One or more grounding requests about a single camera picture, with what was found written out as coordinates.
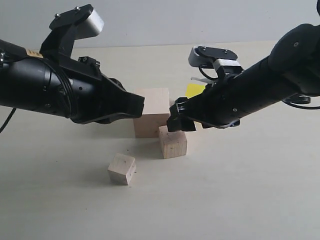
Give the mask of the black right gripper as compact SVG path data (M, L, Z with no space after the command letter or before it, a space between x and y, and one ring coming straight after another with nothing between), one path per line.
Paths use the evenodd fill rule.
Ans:
M243 84L240 76L228 76L216 84L207 84L194 97L177 98L169 108L168 131L195 132L194 122L201 123L205 129L238 126L244 117Z

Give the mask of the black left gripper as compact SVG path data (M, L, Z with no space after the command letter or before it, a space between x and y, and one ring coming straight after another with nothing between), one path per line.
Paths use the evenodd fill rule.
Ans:
M73 58L61 49L41 47L50 71L47 91L53 96L53 114L76 124L110 124L140 118L145 97L128 92L116 78L101 72L101 63L88 55Z

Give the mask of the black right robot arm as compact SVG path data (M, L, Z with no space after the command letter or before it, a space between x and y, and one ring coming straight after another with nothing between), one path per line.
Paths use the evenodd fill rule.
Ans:
M194 47L188 58L200 71L217 73L202 93L180 97L170 107L169 132L236 127L240 120L294 96L320 94L320 28L301 24L286 33L268 56L244 69L227 49Z

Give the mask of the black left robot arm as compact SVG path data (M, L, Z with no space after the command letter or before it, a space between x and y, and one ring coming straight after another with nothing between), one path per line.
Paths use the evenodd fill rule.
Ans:
M53 59L21 46L0 43L0 104L70 119L110 124L141 117L144 97L105 76L100 63L83 56Z

